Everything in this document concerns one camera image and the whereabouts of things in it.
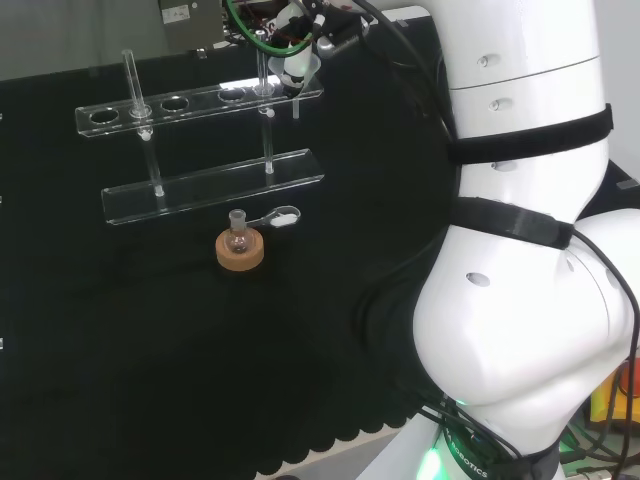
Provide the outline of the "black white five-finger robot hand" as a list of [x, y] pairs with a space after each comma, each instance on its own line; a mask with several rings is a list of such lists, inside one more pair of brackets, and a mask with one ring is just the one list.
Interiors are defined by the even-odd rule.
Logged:
[[352, 1], [289, 1], [275, 17], [269, 44], [290, 49], [305, 44], [284, 59], [279, 74], [283, 93], [297, 97], [311, 76], [314, 51], [328, 58], [365, 33], [373, 17]]

